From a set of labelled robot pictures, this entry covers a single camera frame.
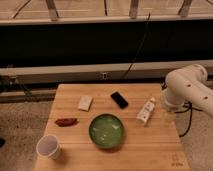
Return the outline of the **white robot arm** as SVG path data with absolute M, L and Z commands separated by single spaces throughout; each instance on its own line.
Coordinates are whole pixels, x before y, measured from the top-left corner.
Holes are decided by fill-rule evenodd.
M 207 70 L 199 64 L 169 72 L 162 94 L 164 108 L 168 112 L 176 112 L 188 101 L 213 119 L 213 90 L 205 85 L 207 77 Z

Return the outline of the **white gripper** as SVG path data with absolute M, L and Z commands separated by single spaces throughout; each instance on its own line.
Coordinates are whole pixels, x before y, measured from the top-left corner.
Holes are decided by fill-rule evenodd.
M 162 104 L 167 111 L 170 111 L 165 112 L 163 115 L 163 123 L 166 127 L 168 127 L 174 122 L 175 114 L 173 112 L 178 111 L 182 107 L 183 102 L 182 101 L 171 102 L 165 96 L 163 96 Z

